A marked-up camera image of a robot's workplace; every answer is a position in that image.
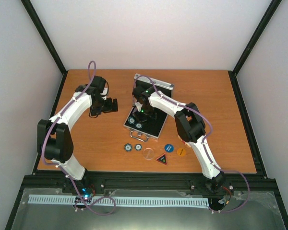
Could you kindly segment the aluminium poker case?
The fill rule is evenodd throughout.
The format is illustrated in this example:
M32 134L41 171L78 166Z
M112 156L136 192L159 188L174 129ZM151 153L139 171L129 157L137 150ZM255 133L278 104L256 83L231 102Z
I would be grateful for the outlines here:
M152 78L149 80L136 73L134 76L135 87L142 87L145 90L152 88L152 82L156 88L164 95L172 97L174 85L165 81ZM160 109L154 108L151 113L146 113L144 109L138 110L136 99L133 100L132 109L127 115L124 127L130 131L130 137L141 142L147 142L149 138L159 139L161 131L167 120L167 114Z

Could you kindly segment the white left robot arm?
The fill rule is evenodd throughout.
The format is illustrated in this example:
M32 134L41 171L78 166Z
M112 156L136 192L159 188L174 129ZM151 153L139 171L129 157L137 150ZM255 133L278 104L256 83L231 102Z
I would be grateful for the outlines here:
M86 168L73 154L71 130L86 110L89 110L90 118L118 111L117 99L108 97L108 92L108 82L95 76L89 85L78 86L72 98L57 114L37 124L37 150L44 164L60 168L74 180L73 187L80 193L89 190L90 180L84 177Z

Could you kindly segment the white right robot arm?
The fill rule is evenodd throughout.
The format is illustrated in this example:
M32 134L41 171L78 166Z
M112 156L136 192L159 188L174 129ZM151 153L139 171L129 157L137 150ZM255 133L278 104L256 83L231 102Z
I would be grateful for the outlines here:
M193 149L202 174L207 178L206 186L216 189L224 182L224 173L216 162L207 142L205 122L195 104L184 104L157 91L154 86L144 89L137 86L132 91L136 99L136 107L139 112L151 114L159 109L175 120L178 136Z

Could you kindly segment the blue white poker chip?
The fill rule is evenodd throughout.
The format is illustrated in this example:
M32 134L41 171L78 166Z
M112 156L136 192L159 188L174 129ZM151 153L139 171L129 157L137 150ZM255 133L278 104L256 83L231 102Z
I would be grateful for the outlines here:
M142 145L141 144L135 144L134 146L136 151L141 151L142 150Z
M132 145L129 144L129 143L125 144L125 145L124 145L124 150L125 150L126 152L132 151Z

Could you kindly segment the clear round disc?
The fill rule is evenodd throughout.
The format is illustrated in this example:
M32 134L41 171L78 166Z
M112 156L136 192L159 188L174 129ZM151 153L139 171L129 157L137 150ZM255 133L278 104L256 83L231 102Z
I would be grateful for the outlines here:
M145 148L142 155L146 160L151 160L154 157L155 152L152 148Z

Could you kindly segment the blue round token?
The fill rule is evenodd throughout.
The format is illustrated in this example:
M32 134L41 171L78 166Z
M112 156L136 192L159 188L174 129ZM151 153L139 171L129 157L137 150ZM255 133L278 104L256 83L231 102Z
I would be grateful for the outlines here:
M172 153L175 150L175 148L172 144L166 144L164 146L164 150L166 153Z

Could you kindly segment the black red triangle token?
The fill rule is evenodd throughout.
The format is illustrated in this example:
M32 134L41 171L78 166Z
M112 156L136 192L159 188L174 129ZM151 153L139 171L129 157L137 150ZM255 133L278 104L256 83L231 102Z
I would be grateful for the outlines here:
M164 164L164 165L167 165L167 164L168 164L168 162L167 162L167 156L166 156L165 153L162 154L162 155L160 155L159 157L157 157L157 158L156 158L156 161L159 162L159 163L161 163L161 164Z

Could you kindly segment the orange round token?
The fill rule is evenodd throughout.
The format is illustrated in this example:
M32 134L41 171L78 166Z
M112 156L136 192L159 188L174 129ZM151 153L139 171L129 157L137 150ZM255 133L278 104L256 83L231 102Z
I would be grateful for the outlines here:
M176 151L177 155L180 157L184 157L187 154L187 151L185 148L178 148Z

